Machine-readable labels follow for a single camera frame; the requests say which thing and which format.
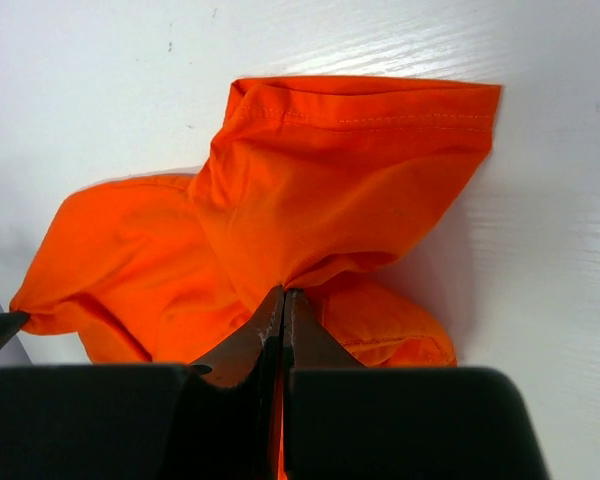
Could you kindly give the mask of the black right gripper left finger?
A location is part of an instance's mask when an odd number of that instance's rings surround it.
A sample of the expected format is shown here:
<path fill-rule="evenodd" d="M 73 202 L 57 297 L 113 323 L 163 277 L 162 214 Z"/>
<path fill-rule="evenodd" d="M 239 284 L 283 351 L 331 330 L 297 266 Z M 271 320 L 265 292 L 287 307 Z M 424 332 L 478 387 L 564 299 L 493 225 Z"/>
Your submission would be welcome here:
<path fill-rule="evenodd" d="M 189 365 L 0 368 L 0 479 L 272 479 L 284 292 Z"/>

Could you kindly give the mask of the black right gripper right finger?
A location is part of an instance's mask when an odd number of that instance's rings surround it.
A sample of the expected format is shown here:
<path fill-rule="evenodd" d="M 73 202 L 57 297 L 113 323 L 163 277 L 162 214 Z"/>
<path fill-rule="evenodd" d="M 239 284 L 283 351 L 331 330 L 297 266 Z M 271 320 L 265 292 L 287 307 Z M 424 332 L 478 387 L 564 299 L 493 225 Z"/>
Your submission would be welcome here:
<path fill-rule="evenodd" d="M 285 298 L 284 466 L 291 479 L 545 479 L 523 398 L 488 368 L 367 368 Z"/>

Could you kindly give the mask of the orange t shirt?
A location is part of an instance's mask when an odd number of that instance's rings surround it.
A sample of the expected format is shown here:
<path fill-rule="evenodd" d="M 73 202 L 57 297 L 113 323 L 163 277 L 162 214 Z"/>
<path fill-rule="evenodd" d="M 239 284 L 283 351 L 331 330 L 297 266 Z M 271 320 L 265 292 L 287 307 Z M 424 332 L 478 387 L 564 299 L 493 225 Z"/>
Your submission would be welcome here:
<path fill-rule="evenodd" d="M 302 291 L 367 368 L 456 368 L 445 329 L 370 273 L 411 251 L 489 155 L 497 85 L 246 78 L 193 175 L 102 183 L 58 209 L 10 312 L 74 333 L 86 365 L 189 365 L 274 288 Z M 284 466 L 284 323 L 277 473 Z"/>

